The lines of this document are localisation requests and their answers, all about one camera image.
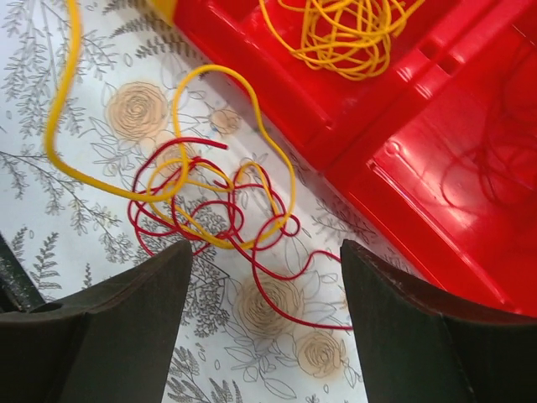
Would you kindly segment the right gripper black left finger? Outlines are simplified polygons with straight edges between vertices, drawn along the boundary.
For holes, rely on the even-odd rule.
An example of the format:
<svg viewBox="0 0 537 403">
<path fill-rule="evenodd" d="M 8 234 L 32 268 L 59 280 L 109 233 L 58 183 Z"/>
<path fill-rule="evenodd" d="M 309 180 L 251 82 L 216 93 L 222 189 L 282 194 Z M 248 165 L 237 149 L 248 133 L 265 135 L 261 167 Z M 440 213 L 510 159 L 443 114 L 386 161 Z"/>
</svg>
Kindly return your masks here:
<svg viewBox="0 0 537 403">
<path fill-rule="evenodd" d="M 4 402 L 159 402 L 192 269 L 179 241 L 138 266 L 45 302 L 1 248 Z"/>
</svg>

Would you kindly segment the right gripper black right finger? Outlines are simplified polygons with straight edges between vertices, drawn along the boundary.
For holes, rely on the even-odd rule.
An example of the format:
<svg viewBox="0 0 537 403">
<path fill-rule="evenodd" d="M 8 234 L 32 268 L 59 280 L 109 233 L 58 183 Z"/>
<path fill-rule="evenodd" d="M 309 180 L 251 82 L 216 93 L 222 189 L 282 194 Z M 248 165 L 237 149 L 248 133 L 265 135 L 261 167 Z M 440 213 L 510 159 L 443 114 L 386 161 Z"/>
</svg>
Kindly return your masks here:
<svg viewBox="0 0 537 403">
<path fill-rule="evenodd" d="M 359 243 L 341 272 L 370 402 L 534 402 L 536 320 L 443 291 Z"/>
</svg>

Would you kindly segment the red double plastic bin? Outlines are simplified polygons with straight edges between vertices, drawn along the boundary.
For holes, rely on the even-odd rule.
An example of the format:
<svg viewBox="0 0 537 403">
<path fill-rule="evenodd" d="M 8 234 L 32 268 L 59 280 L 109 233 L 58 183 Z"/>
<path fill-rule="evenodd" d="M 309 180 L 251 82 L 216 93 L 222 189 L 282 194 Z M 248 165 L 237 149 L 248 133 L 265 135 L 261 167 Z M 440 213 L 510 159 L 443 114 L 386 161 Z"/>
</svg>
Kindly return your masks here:
<svg viewBox="0 0 537 403">
<path fill-rule="evenodd" d="M 293 58 L 255 1 L 180 1 L 174 21 L 429 282 L 535 315 L 535 2 L 427 1 L 364 81 Z"/>
</svg>

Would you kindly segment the yellow plastic bin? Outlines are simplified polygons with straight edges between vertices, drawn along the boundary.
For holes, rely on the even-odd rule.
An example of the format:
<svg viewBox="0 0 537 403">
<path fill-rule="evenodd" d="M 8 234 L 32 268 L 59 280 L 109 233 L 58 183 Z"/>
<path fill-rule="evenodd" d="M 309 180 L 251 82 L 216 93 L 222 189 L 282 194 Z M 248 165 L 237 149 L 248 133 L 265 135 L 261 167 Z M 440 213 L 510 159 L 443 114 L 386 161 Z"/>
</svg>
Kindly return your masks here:
<svg viewBox="0 0 537 403">
<path fill-rule="evenodd" d="M 176 0 L 148 0 L 148 4 L 167 23 L 174 21 Z"/>
</svg>

